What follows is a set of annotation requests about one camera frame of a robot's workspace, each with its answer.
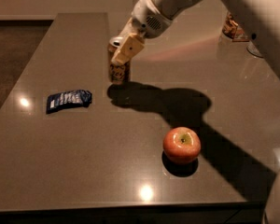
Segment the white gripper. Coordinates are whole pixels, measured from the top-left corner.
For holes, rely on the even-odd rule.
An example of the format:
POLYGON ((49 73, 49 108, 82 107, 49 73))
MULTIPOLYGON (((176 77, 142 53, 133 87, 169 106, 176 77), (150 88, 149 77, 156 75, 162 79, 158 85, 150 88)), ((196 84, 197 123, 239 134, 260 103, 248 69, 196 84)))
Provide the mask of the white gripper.
POLYGON ((133 32, 139 30, 145 38, 160 36, 173 21, 171 0, 139 0, 133 8, 132 18, 127 21, 118 36, 110 40, 115 47, 111 58, 114 65, 124 65, 137 55, 145 45, 145 39, 133 32))

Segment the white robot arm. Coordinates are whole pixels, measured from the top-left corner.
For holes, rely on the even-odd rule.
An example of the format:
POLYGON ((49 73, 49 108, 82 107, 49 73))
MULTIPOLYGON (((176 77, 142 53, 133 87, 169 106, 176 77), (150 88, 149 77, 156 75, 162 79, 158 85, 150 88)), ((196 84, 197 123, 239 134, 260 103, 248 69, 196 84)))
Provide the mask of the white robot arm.
MULTIPOLYGON (((129 80, 131 59, 145 40, 160 36, 185 9, 202 0, 139 0, 119 35, 109 42, 109 77, 129 80)), ((280 79, 280 0, 220 0, 280 79)))

